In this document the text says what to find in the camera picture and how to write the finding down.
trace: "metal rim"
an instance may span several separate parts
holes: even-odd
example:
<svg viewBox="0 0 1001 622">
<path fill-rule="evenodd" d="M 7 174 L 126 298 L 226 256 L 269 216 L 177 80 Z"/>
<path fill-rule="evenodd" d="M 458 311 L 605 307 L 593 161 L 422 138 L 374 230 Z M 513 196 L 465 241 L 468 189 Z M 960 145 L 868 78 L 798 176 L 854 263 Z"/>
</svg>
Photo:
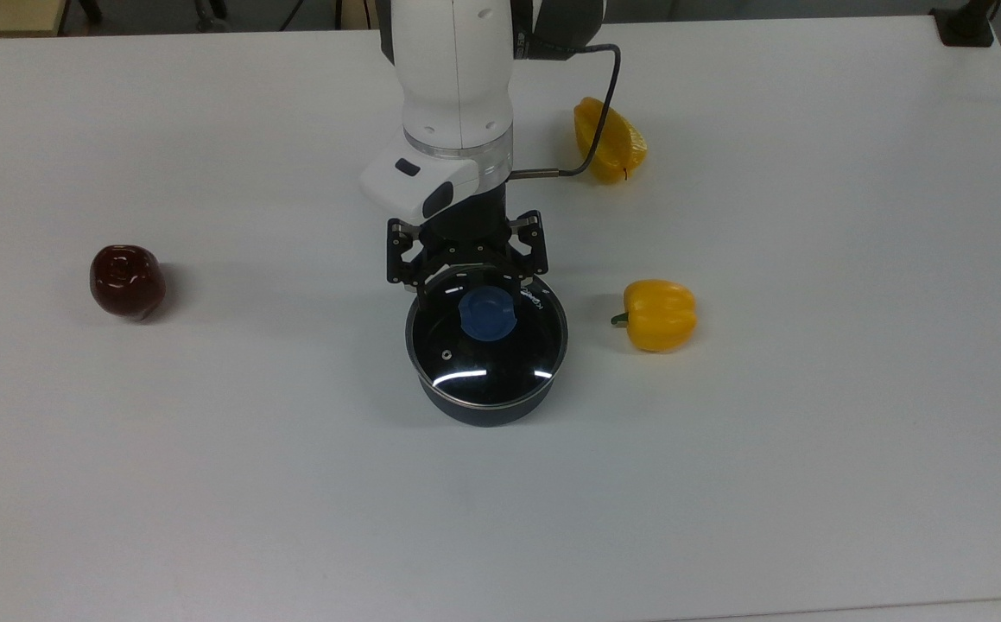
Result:
<svg viewBox="0 0 1001 622">
<path fill-rule="evenodd" d="M 425 142 L 417 141 L 416 138 L 408 134 L 406 129 L 404 130 L 404 137 L 408 141 L 408 145 L 416 149 L 417 152 L 427 154 L 427 156 L 442 159 L 471 159 L 475 161 L 477 169 L 479 169 L 477 170 L 479 185 L 476 188 L 476 193 L 480 193 L 504 184 L 508 180 L 509 174 L 512 174 L 514 165 L 514 127 L 509 125 L 508 130 L 500 137 L 495 138 L 494 141 L 484 142 L 483 145 L 475 147 L 433 147 L 425 144 Z"/>
<path fill-rule="evenodd" d="M 441 276 L 442 273 L 437 275 L 436 278 L 434 278 L 431 282 L 437 282 L 438 280 L 441 279 Z M 469 409 L 480 412 L 495 412 L 495 411 L 504 411 L 507 409 L 513 409 L 516 406 L 524 405 L 525 403 L 532 401 L 532 399 L 537 398 L 540 394 L 544 393 L 545 391 L 551 390 L 551 386 L 553 385 L 553 383 L 555 383 L 555 378 L 558 377 L 558 370 L 560 370 L 561 367 L 563 366 L 563 363 L 566 362 L 566 354 L 567 351 L 569 350 L 569 322 L 566 319 L 566 310 L 561 305 L 561 302 L 558 299 L 558 296 L 555 295 L 555 292 L 549 286 L 547 286 L 547 282 L 545 282 L 545 280 L 541 279 L 539 276 L 532 276 L 532 282 L 539 282 L 540 285 L 543 286 L 545 293 L 551 296 L 551 301 L 555 304 L 555 307 L 558 308 L 559 310 L 558 319 L 559 322 L 561 323 L 561 344 L 558 350 L 558 362 L 555 363 L 555 366 L 553 366 L 551 370 L 551 378 L 548 379 L 545 383 L 543 383 L 543 386 L 539 387 L 539 389 L 535 391 L 532 391 L 532 393 L 529 393 L 528 395 L 524 395 L 523 398 L 513 399 L 512 402 L 505 402 L 504 405 L 475 405 L 475 403 L 465 402 L 463 401 L 463 399 L 453 398 L 452 395 L 448 395 L 447 393 L 444 393 L 442 390 L 437 389 L 431 384 L 433 382 L 433 379 L 427 378 L 427 374 L 424 374 L 424 371 L 422 371 L 422 367 L 419 364 L 419 359 L 416 357 L 416 352 L 414 352 L 412 327 L 414 325 L 414 320 L 416 320 L 416 312 L 419 308 L 419 300 L 413 299 L 412 307 L 409 308 L 408 319 L 405 322 L 404 342 L 406 345 L 406 350 L 408 350 L 408 359 L 412 360 L 412 366 L 414 367 L 414 369 L 416 369 L 416 375 L 419 377 L 420 385 L 424 386 L 425 390 L 429 391 L 429 393 L 437 395 L 439 398 L 444 399 L 444 401 L 447 401 L 452 405 L 463 407 L 463 409 Z"/>
</svg>

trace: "red apple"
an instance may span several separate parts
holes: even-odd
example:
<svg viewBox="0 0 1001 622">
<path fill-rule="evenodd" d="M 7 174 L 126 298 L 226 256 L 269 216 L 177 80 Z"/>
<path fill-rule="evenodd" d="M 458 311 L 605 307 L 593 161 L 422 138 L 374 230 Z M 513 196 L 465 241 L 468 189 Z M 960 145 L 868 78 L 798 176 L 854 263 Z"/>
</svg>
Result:
<svg viewBox="0 0 1001 622">
<path fill-rule="evenodd" d="M 109 314 L 143 320 L 166 295 L 158 260 L 137 245 L 106 245 L 89 268 L 93 299 Z"/>
</svg>

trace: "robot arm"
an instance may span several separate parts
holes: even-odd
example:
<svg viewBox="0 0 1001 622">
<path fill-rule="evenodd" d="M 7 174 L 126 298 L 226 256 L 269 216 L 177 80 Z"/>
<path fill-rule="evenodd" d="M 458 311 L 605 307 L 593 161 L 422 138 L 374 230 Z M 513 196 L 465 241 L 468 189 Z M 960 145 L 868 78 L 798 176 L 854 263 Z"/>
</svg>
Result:
<svg viewBox="0 0 1001 622">
<path fill-rule="evenodd" d="M 404 109 L 402 131 L 362 173 L 362 192 L 418 224 L 503 185 L 513 169 L 514 58 L 568 58 L 527 33 L 582 46 L 603 12 L 603 0 L 378 0 Z"/>
</svg>

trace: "yellow bell pepper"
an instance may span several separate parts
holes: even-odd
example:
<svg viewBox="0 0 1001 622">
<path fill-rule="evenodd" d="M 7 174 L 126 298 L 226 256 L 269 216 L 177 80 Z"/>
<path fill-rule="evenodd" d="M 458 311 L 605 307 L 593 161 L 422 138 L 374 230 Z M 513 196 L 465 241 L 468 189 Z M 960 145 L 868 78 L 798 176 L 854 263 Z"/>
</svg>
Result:
<svg viewBox="0 0 1001 622">
<path fill-rule="evenodd" d="M 604 102 L 595 97 L 581 99 L 581 103 L 573 109 L 576 144 L 583 156 L 588 156 L 592 148 L 592 138 L 596 135 L 596 126 L 600 125 L 603 111 Z M 608 107 L 608 120 L 604 122 L 600 144 L 596 146 L 596 155 L 589 169 L 600 181 L 615 184 L 616 181 L 631 178 L 634 169 L 646 160 L 646 138 L 622 114 Z"/>
<path fill-rule="evenodd" d="M 635 280 L 623 292 L 626 314 L 612 324 L 627 323 L 627 336 L 639 350 L 674 350 L 693 337 L 696 298 L 689 287 L 673 280 Z"/>
</svg>

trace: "white table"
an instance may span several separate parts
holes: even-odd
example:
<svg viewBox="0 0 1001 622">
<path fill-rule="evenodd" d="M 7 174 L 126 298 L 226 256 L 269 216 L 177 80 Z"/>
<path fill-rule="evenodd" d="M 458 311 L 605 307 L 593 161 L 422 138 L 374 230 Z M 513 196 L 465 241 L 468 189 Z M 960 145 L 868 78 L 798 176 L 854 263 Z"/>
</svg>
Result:
<svg viewBox="0 0 1001 622">
<path fill-rule="evenodd" d="M 0 619 L 639 621 L 1001 598 L 1001 50 L 929 17 L 618 25 L 634 180 L 514 182 L 570 354 L 422 395 L 356 176 L 376 33 L 0 41 Z M 517 63 L 572 164 L 608 58 Z M 129 326 L 109 243 L 169 263 Z M 701 327 L 608 319 L 677 279 Z"/>
</svg>

